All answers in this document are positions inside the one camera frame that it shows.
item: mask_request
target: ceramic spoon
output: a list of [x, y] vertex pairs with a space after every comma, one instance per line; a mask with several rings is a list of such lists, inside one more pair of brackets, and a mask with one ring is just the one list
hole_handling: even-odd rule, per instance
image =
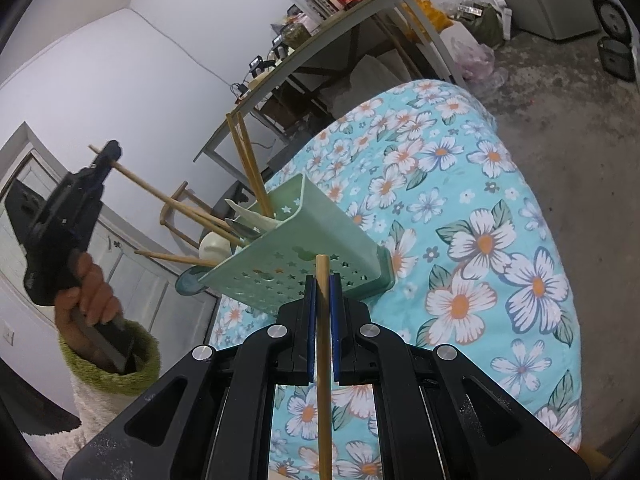
[[269, 232], [278, 227], [282, 222], [274, 220], [273, 218], [267, 218], [261, 214], [255, 213], [245, 209], [241, 205], [236, 204], [233, 200], [225, 198], [225, 202], [229, 204], [235, 212], [237, 212], [249, 225], [257, 227], [260, 231]]

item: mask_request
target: wooden table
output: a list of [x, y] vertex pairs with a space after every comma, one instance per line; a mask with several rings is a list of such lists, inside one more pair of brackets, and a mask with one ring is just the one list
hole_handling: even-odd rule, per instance
[[[431, 41], [426, 39], [417, 23], [415, 23], [409, 13], [402, 8], [402, 3], [407, 4], [407, 6], [418, 17], [420, 24], [424, 30], [427, 31]], [[425, 46], [425, 49], [421, 52], [441, 79], [453, 82], [462, 86], [462, 88], [466, 88], [460, 69], [450, 56], [449, 51], [440, 39], [440, 35], [424, 15], [422, 10], [420, 10], [420, 7], [415, 0], [364, 0], [352, 9], [340, 13], [336, 15], [334, 19], [329, 19], [322, 24], [320, 31], [306, 40], [306, 42], [297, 48], [293, 54], [286, 57], [282, 63], [269, 72], [269, 74], [267, 74], [267, 76], [258, 83], [248, 96], [243, 99], [238, 106], [236, 106], [232, 111], [232, 114], [234, 116], [237, 113], [241, 113], [243, 116], [249, 114], [258, 103], [270, 94], [270, 92], [283, 84], [296, 70], [315, 56], [315, 54], [320, 52], [324, 47], [329, 45], [332, 41], [335, 41], [345, 32], [357, 27], [364, 20], [375, 16], [377, 12], [381, 12], [384, 9], [395, 9], [404, 17], [409, 27], [415, 31], [422, 44]], [[433, 46], [436, 48], [440, 56], [438, 56], [432, 49], [431, 42], [433, 42]], [[209, 158], [225, 168], [226, 171], [236, 177], [236, 179], [242, 182], [245, 186], [248, 186], [248, 180], [244, 176], [244, 173], [216, 152], [216, 148], [220, 145], [220, 142], [228, 136], [228, 134], [229, 128], [226, 121], [222, 121], [218, 129], [209, 138], [193, 161], [195, 162], [198, 160], [200, 155], [205, 153]]]

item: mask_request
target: green fuzzy sleeve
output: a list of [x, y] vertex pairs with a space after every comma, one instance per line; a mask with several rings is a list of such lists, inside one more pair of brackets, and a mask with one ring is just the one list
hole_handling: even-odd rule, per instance
[[142, 359], [142, 368], [132, 374], [110, 374], [77, 355], [60, 337], [60, 349], [66, 365], [82, 382], [106, 394], [137, 397], [153, 384], [160, 373], [158, 342], [140, 323], [125, 320], [135, 334], [134, 354]]

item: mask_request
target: floral bedspread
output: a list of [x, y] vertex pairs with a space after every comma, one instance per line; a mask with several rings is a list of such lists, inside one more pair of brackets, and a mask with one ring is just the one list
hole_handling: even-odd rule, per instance
[[[468, 92], [403, 84], [320, 132], [268, 183], [304, 173], [389, 249], [395, 287], [372, 320], [424, 348], [449, 342], [574, 449], [580, 333], [571, 288], [533, 193]], [[223, 298], [211, 343], [273, 318]], [[382, 477], [369, 386], [333, 393], [334, 476]], [[318, 477], [316, 390], [276, 390], [270, 467]]]

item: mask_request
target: green plastic basket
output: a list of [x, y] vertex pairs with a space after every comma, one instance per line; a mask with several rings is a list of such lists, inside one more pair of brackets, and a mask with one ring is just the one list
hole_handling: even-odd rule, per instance
[[[269, 197], [283, 223], [209, 271], [200, 283], [275, 316], [282, 304], [304, 295], [306, 276], [316, 273], [316, 255], [327, 254], [348, 298], [363, 300], [393, 287], [389, 251], [305, 176], [292, 177]], [[260, 212], [257, 203], [249, 209]]]

